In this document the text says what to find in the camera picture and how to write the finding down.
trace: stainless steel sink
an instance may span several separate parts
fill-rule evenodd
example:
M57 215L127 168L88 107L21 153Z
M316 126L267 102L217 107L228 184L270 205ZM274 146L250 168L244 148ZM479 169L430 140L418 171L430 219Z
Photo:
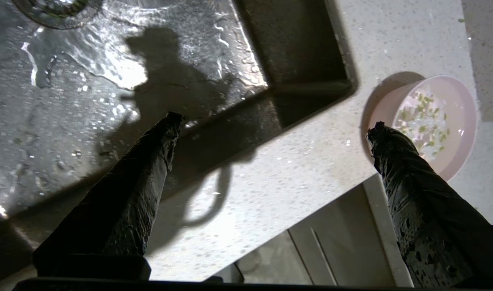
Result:
M167 111L163 199L352 90L322 0L106 0L71 30L0 1L0 279Z

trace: white speckled countertop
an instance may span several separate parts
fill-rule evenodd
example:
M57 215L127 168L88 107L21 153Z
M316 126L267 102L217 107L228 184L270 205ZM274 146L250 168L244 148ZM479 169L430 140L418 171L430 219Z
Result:
M204 280L374 175L362 140L364 110L369 97L417 78L398 73L452 75L475 94L460 0L328 2L357 90L258 147L251 162L232 161L228 195L210 221L191 223L220 199L219 170L196 193L162 203L149 242L152 280ZM190 208L178 217L176 208L187 201ZM169 230L176 235L163 241Z

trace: bowl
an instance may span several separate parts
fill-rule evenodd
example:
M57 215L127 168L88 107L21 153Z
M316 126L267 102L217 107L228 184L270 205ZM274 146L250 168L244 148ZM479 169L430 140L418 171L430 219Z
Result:
M399 129L414 141L433 170L448 181L459 172L470 156L478 116L475 100L468 87L457 78L440 75L388 93L376 105L369 126L373 127L377 121L383 121ZM432 126L427 129L422 126L414 128L411 124ZM425 143L425 136L431 142Z

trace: sink drain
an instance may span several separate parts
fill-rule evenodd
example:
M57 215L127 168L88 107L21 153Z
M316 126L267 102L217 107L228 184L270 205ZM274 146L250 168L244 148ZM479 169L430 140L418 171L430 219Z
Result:
M103 0L13 0L33 21L60 30L85 25L97 14Z

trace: sink basin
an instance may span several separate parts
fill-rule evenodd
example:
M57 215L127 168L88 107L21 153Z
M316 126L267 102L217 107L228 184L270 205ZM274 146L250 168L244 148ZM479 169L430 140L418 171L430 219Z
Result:
M72 30L0 1L0 279L167 111L163 199L352 90L320 0L114 0Z

